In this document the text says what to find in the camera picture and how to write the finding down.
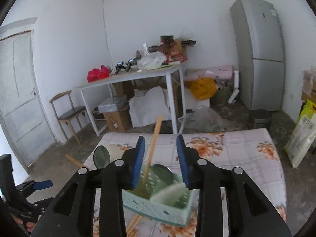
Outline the person's left hand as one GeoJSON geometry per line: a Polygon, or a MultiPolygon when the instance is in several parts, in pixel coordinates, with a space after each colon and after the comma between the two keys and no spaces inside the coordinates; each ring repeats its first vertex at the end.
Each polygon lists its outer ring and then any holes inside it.
{"type": "Polygon", "coordinates": [[[28,233],[31,233],[33,228],[35,227],[36,223],[34,222],[25,222],[22,219],[18,218],[17,216],[15,216],[14,214],[11,214],[12,218],[14,219],[14,221],[19,224],[22,225],[23,227],[25,227],[25,229],[27,230],[28,233]]]}

